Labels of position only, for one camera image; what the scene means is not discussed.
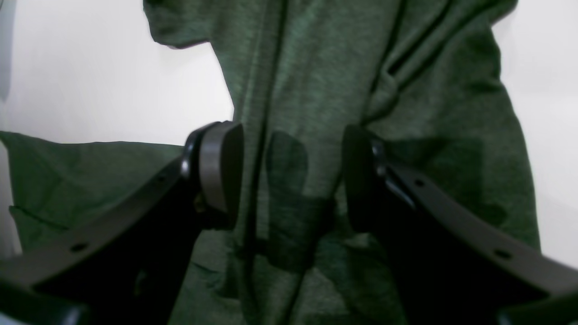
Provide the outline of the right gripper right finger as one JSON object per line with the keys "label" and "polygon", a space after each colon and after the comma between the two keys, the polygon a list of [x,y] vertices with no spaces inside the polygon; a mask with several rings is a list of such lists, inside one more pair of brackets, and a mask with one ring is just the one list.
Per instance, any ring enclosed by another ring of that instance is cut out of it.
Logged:
{"label": "right gripper right finger", "polygon": [[577,270],[469,212],[355,125],[341,142],[353,230],[384,247],[410,325],[575,325]]}

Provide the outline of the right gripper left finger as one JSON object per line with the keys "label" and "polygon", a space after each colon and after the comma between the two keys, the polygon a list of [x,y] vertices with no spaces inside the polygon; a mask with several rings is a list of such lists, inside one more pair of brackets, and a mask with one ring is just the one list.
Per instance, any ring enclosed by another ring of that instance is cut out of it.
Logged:
{"label": "right gripper left finger", "polygon": [[1,264],[3,325],[165,325],[204,230],[231,230],[242,124],[193,131],[171,161],[103,216]]}

